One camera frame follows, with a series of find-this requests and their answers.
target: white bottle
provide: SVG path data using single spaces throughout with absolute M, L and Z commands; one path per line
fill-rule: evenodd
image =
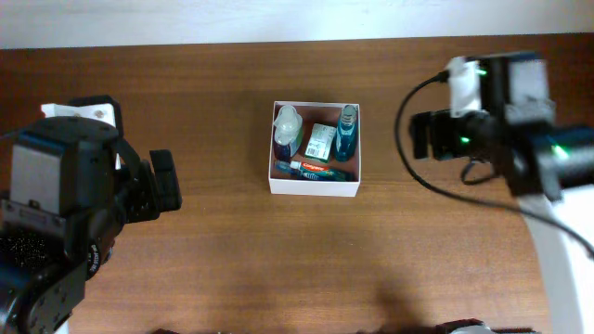
M 291 161 L 303 140 L 303 118 L 293 106 L 283 106 L 275 119 L 275 157 L 280 161 Z

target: toothpaste tube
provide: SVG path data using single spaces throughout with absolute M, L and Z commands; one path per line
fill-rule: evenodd
M 303 172 L 301 172 L 299 170 L 292 169 L 291 164 L 288 162 L 285 162 L 285 161 L 276 161 L 275 168 L 277 168 L 277 170 L 279 170 L 283 173 L 290 174 L 291 176 L 298 176 L 302 180 L 309 179 L 312 181 L 328 181 L 328 180 L 321 178 L 320 176 L 317 176 L 313 173 L 307 173 L 306 175 L 303 175 Z
M 291 161 L 291 168 L 301 172 L 301 176 L 315 181 L 351 181 L 349 173 L 337 171 L 330 167 L 319 167 L 306 162 Z

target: bottle cap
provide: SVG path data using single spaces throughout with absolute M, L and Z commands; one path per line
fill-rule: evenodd
M 277 130 L 275 140 L 281 145 L 287 145 L 297 138 L 303 119 L 294 106 L 283 106 L 278 111 L 278 116 L 273 123 Z
M 343 126 L 351 126 L 356 122 L 356 107 L 353 105 L 346 105 L 342 108 L 340 122 Z

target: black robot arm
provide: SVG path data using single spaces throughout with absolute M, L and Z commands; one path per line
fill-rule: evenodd
M 151 151 L 154 173 L 116 126 L 52 117 L 19 132 L 0 225 L 0 333 L 53 333 L 84 298 L 84 284 L 111 256 L 127 223 L 181 208 L 174 161 Z M 125 164 L 116 170 L 117 155 Z

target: cardboard box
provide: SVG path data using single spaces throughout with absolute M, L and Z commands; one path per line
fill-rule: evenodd
M 304 157 L 309 137 L 315 123 L 337 126 L 342 108 L 348 104 L 354 105 L 359 110 L 357 117 L 357 145 L 355 155 L 347 162 L 338 162 L 334 159 L 334 150 L 330 154 L 329 163 L 323 163 L 316 160 L 310 160 Z M 292 158 L 293 161 L 302 161 L 316 166 L 329 166 L 338 170 L 352 173 L 355 180 L 351 182 L 333 182 L 333 181 L 309 181 L 291 179 L 287 173 L 275 169 L 275 154 L 273 149 L 274 142 L 274 119 L 282 106 L 292 105 L 303 118 L 303 142 Z M 288 102 L 277 101 L 274 104 L 271 120 L 270 133 L 270 159 L 268 163 L 268 182 L 270 192 L 273 194 L 287 195 L 313 195 L 313 196 L 337 196 L 354 197 L 356 191 L 361 185 L 361 108 L 355 103 L 314 103 L 314 102 Z

